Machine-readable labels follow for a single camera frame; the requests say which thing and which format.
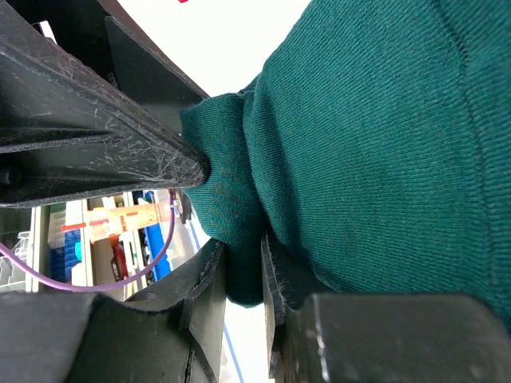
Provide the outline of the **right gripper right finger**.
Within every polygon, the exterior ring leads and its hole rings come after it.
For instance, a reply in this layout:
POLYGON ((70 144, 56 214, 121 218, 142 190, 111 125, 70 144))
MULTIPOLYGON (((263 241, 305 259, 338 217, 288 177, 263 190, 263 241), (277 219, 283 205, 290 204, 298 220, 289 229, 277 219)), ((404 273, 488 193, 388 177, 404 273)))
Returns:
POLYGON ((507 382, 510 337, 460 294, 337 294, 261 239, 269 374, 277 382, 507 382))

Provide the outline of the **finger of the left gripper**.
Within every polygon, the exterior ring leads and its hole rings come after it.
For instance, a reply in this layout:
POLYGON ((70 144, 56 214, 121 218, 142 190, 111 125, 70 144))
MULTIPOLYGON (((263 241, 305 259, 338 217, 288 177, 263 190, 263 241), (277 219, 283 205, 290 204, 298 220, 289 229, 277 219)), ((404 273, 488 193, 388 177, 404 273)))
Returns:
POLYGON ((120 90, 161 124, 181 131, 180 111, 198 104, 207 93, 137 25, 110 16, 105 27, 120 90))
POLYGON ((207 157, 120 90, 110 16, 143 31, 117 1, 2 2, 3 207, 207 180, 207 157))

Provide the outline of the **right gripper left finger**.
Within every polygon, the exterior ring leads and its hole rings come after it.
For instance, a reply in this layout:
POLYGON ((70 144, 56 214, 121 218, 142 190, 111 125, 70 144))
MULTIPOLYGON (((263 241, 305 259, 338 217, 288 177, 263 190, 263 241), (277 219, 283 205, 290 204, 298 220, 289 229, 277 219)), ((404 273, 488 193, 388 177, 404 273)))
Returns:
POLYGON ((225 258, 225 245, 210 240, 125 302, 94 293, 2 294, 2 381, 218 381, 225 258))

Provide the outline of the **teal sock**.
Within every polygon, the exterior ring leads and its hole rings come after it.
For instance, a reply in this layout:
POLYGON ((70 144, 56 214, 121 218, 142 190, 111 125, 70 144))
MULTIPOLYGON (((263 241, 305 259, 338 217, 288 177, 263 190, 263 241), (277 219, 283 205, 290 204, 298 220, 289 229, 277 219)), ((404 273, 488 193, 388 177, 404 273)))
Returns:
POLYGON ((509 2, 313 1, 247 88, 180 118, 232 302, 262 302, 272 229, 332 290, 471 294, 509 322, 509 2))

